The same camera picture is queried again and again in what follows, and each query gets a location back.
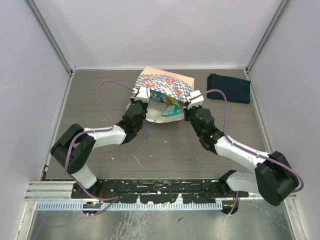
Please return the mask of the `teal Fox's blossom candy bag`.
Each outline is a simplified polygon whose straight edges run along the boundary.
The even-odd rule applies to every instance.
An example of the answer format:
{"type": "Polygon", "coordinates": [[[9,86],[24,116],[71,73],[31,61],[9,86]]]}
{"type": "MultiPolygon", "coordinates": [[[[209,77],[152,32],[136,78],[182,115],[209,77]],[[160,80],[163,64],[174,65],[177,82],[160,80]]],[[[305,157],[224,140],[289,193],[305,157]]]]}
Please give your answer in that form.
{"type": "Polygon", "coordinates": [[[164,112],[161,114],[162,117],[172,117],[183,113],[184,110],[181,106],[177,104],[167,104],[165,106],[164,112]]]}

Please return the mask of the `blue checkered paper bag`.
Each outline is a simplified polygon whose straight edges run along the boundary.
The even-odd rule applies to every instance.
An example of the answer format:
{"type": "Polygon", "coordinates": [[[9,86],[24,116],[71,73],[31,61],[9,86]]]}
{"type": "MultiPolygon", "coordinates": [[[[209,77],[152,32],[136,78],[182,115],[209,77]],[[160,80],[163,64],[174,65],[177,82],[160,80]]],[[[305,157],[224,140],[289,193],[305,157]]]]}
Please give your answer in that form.
{"type": "Polygon", "coordinates": [[[135,100],[147,101],[146,120],[164,124],[184,118],[183,106],[195,89],[189,76],[147,66],[134,84],[135,100]]]}

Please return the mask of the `green Fox's spring tea candy bag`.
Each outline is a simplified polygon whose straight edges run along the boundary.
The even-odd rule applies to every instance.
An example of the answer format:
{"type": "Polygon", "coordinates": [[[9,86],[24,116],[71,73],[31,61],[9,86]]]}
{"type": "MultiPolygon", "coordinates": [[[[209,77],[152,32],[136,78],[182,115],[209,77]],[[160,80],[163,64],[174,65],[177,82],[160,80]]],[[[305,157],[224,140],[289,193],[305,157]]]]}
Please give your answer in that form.
{"type": "Polygon", "coordinates": [[[179,105],[179,101],[171,96],[163,95],[162,100],[166,104],[179,105]]]}

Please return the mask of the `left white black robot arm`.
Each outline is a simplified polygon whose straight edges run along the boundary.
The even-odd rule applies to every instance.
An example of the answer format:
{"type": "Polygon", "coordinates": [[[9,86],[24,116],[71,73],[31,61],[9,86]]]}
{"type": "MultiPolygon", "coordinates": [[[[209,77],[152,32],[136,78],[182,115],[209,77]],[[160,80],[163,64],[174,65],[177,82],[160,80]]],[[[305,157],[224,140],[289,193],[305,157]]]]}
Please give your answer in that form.
{"type": "Polygon", "coordinates": [[[87,165],[92,150],[133,140],[143,128],[147,107],[148,103],[141,100],[132,102],[121,120],[110,127],[83,128],[72,124],[51,147],[51,156],[88,198],[102,199],[101,183],[87,165]]]}

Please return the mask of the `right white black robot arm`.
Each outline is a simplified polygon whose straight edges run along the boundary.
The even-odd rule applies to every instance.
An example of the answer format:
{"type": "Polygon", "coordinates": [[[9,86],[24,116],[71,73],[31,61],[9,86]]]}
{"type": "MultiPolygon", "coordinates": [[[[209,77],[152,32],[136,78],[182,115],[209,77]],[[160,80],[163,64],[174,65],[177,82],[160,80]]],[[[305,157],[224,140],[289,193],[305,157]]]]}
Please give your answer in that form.
{"type": "Polygon", "coordinates": [[[184,107],[184,119],[192,125],[202,147],[247,168],[250,173],[231,171],[220,178],[219,191],[225,197],[235,192],[259,194],[270,205],[278,206],[303,184],[286,157],[275,151],[267,153],[232,139],[215,126],[207,108],[184,107]]]}

